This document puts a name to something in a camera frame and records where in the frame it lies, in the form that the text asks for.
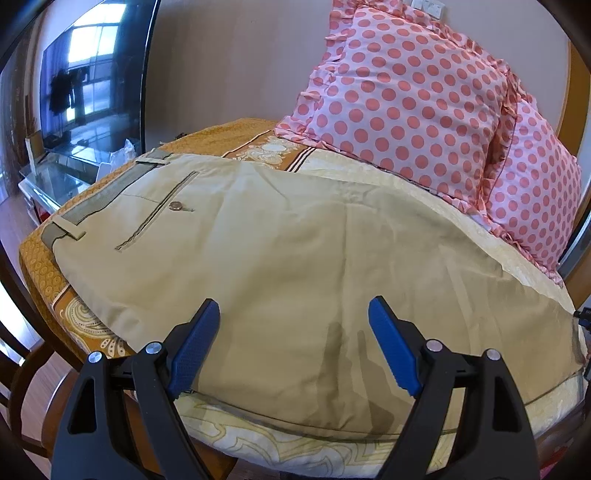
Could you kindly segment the white wall outlet plate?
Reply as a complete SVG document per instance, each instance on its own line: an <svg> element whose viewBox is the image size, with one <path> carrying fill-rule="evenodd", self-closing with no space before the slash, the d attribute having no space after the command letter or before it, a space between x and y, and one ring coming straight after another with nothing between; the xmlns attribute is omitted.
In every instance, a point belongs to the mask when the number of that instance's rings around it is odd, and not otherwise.
<svg viewBox="0 0 591 480"><path fill-rule="evenodd" d="M411 6L436 20L441 20L445 12L445 4L439 0L412 0Z"/></svg>

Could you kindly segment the pink polka dot pillow front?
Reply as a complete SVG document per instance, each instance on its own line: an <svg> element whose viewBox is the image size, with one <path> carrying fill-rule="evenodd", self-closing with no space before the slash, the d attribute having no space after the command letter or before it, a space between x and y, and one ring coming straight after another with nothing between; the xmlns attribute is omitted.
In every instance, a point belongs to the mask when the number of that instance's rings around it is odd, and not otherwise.
<svg viewBox="0 0 591 480"><path fill-rule="evenodd" d="M336 1L325 44L276 136L374 165L482 213L507 65L401 1Z"/></svg>

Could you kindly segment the pink polka dot pillow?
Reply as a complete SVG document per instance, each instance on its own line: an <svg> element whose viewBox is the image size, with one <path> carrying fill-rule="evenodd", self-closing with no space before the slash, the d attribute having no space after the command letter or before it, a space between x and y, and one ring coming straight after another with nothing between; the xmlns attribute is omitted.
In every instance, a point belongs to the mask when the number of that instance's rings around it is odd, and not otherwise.
<svg viewBox="0 0 591 480"><path fill-rule="evenodd" d="M514 74L489 151L481 199L490 231L557 284L581 200L581 168Z"/></svg>
<svg viewBox="0 0 591 480"><path fill-rule="evenodd" d="M325 44L276 136L374 165L482 213L507 65L401 1L336 1Z"/></svg>

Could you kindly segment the glass tv stand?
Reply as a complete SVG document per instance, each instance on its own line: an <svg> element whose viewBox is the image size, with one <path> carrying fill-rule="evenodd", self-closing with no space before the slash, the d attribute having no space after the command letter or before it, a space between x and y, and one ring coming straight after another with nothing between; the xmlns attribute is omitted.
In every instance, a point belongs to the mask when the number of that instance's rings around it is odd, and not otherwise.
<svg viewBox="0 0 591 480"><path fill-rule="evenodd" d="M46 151L33 166L21 169L18 187L40 221L140 152L140 143L129 139L114 152L84 145L75 145L65 153Z"/></svg>

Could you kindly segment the beige khaki pants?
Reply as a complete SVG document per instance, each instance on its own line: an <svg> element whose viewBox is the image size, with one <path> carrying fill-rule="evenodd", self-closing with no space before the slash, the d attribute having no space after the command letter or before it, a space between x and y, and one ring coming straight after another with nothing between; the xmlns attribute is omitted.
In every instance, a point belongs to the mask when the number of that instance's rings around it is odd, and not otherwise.
<svg viewBox="0 0 591 480"><path fill-rule="evenodd" d="M200 155L142 159L147 189L167 191L156 206L106 200L78 206L44 230L62 275L85 305L131 348L161 340L205 299L221 327L190 389L238 407L266 410L318 375L328 338L294 345L273 336L307 320L345 321L346 263L353 232L394 227L394 195L339 185L262 164Z"/></svg>

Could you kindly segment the cream patterned bedspread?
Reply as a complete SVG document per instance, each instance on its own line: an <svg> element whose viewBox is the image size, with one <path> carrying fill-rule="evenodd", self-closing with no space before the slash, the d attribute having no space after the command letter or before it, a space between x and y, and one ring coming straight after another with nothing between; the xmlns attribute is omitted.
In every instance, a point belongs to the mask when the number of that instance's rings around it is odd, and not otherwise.
<svg viewBox="0 0 591 480"><path fill-rule="evenodd" d="M266 410L238 407L190 393L176 403L195 439L230 456L301 475L372 476L386 460L407 420L412 398L394 382L370 333L370 299L385 297L399 316L463 353L501 350L524 398L542 455L570 428L568 415L582 400L581 329L560 278L550 278L514 247L410 183L329 151L308 151L301 179L370 185L394 195L396 223L379 233L372 222L353 232L346 263L349 320L307 320L280 341L304 335L328 338L318 375L297 377L288 399L270 398ZM294 414L305 386L320 399L308 417Z"/></svg>

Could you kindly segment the pink polka dot pillow rear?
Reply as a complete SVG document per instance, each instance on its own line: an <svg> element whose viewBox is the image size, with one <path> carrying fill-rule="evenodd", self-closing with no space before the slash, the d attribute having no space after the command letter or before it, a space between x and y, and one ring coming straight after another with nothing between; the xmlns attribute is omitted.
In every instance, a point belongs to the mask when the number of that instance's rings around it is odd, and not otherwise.
<svg viewBox="0 0 591 480"><path fill-rule="evenodd" d="M581 168L514 74L489 151L481 199L490 231L557 284L581 200Z"/></svg>

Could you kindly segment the black flat screen television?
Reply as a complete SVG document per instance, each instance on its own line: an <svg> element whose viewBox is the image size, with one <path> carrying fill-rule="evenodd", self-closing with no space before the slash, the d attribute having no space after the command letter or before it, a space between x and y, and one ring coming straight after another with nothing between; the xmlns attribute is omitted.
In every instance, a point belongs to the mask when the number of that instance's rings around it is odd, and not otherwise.
<svg viewBox="0 0 591 480"><path fill-rule="evenodd" d="M160 3L102 1L43 51L43 146L100 162L129 141L145 148L148 52Z"/></svg>

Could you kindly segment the dark wooden chair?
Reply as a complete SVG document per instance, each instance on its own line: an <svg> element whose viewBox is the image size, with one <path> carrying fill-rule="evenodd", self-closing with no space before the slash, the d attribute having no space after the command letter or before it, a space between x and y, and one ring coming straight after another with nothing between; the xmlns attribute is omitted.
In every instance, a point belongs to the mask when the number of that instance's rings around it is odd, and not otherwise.
<svg viewBox="0 0 591 480"><path fill-rule="evenodd" d="M13 268L4 247L1 247L1 286L24 319L40 335L39 341L32 347L26 347L4 323L1 323L1 339L23 359L19 364L8 355L1 354L1 385L10 393L8 397L1 395L1 404L7 409L8 414L8 421L5 422L1 436L10 446L21 449L25 455L31 453L50 460L53 454L52 447L46 448L40 440L22 433L21 415L25 396L35 374L54 353L64 356L76 371L80 370L82 362L45 323L29 291Z"/></svg>

